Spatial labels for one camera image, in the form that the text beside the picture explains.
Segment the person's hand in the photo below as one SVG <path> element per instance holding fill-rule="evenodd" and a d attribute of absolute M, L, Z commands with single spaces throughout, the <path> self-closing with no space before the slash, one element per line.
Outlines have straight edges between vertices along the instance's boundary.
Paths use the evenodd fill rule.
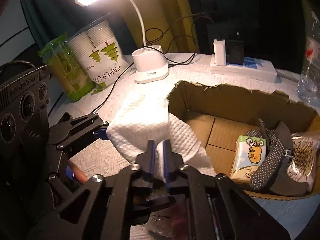
<path fill-rule="evenodd" d="M 69 159 L 68 165 L 74 172 L 74 176 L 80 184 L 85 184 L 88 181 L 88 177 L 85 175 L 85 173 L 82 170 L 80 170 L 80 168 L 76 166 L 71 159 Z"/>

